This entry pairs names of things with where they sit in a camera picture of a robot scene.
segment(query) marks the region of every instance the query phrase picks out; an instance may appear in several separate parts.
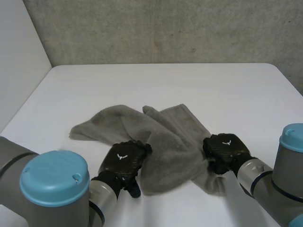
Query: gray towel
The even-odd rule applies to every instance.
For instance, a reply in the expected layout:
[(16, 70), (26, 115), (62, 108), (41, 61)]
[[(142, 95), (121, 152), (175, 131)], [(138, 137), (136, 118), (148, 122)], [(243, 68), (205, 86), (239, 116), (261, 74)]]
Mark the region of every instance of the gray towel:
[(143, 113), (125, 105), (106, 108), (74, 126), (70, 138), (110, 146), (128, 140), (150, 144), (153, 153), (141, 170), (145, 195), (167, 192), (188, 180), (209, 194), (223, 195), (222, 178), (207, 170), (203, 153), (203, 140), (211, 134), (189, 109), (181, 104), (158, 112), (144, 106)]

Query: gray wall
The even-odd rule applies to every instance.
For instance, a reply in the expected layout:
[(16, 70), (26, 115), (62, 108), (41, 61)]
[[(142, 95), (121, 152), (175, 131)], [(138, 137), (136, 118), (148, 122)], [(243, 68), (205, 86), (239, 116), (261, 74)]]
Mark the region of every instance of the gray wall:
[(267, 62), (303, 93), (302, 0), (24, 0), (53, 66)]

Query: white wall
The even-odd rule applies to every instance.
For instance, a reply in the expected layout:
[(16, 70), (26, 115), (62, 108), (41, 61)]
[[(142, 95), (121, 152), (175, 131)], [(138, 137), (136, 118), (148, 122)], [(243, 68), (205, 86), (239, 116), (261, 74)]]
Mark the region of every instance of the white wall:
[(51, 69), (22, 0), (0, 0), (0, 132)]

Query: concrete wall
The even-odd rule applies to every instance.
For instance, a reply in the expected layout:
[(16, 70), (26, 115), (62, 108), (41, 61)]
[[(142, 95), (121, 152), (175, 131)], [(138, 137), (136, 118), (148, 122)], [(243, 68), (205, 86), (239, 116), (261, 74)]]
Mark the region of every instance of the concrete wall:
[(0, 132), (50, 69), (22, 0), (0, 0)]
[(301, 0), (24, 0), (53, 66), (267, 62), (303, 93)]

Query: white logo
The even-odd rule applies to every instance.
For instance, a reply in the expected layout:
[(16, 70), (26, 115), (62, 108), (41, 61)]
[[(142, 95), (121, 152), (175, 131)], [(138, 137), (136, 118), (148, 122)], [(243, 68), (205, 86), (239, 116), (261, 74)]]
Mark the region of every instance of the white logo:
[(125, 156), (120, 156), (119, 154), (117, 154), (117, 156), (118, 156), (118, 158), (121, 160), (121, 159), (123, 159), (123, 158), (126, 158), (126, 157), (128, 157), (128, 155), (125, 155)]
[(230, 140), (230, 141), (227, 142), (227, 143), (222, 142), (222, 144), (226, 144), (226, 145), (230, 146), (231, 142), (232, 142), (232, 141)]

